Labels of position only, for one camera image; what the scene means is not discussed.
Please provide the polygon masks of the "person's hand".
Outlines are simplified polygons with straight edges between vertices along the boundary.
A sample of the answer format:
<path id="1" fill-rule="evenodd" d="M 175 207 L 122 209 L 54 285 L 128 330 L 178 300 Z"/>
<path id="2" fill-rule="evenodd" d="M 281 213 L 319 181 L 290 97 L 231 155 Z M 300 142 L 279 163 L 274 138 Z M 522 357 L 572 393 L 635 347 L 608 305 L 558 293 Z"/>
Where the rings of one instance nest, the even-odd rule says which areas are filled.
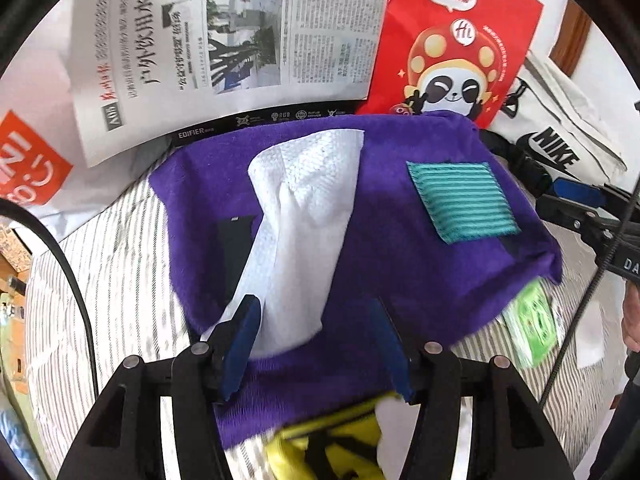
<path id="1" fill-rule="evenodd" d="M 626 283 L 622 318 L 623 342 L 632 352 L 640 351 L 640 297 L 638 287 Z"/>

